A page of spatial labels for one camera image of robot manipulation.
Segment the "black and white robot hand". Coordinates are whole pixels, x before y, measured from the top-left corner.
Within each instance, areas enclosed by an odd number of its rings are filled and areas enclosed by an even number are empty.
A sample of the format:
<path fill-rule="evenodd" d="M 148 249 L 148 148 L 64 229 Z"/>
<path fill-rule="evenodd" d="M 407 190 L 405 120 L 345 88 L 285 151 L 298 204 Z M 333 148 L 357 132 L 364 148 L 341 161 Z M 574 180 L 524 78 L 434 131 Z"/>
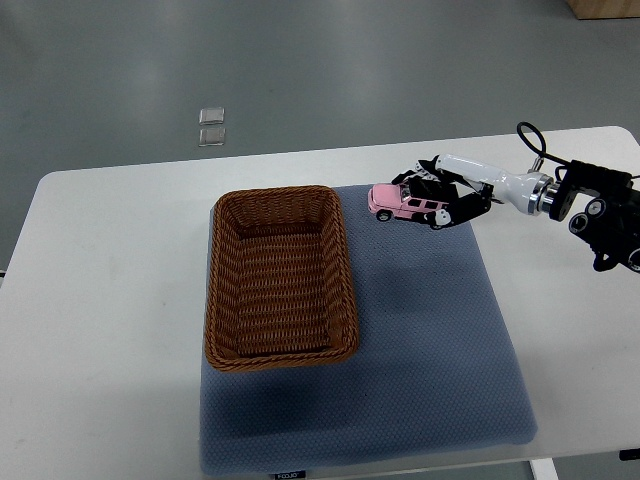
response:
<path fill-rule="evenodd" d="M 542 199 L 553 178 L 539 171 L 512 174 L 499 167 L 451 155 L 419 160 L 412 170 L 397 175 L 392 183 L 412 177 L 434 177 L 443 184 L 461 184 L 471 192 L 425 216 L 435 230 L 466 223 L 486 214 L 494 203 L 509 203 L 525 215 L 542 211 Z"/>

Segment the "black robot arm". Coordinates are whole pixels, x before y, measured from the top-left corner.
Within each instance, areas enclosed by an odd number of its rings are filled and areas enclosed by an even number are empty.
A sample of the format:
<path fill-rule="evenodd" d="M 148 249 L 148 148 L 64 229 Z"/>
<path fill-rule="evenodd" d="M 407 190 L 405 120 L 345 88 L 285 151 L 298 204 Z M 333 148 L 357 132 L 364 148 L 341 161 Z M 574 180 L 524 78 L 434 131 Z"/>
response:
<path fill-rule="evenodd" d="M 572 160 L 556 168 L 556 182 L 544 192 L 542 211 L 555 221 L 566 219 L 578 195 L 590 200 L 568 220 L 570 233 L 594 253 L 593 268 L 618 265 L 639 271 L 639 191 L 628 172 Z"/>

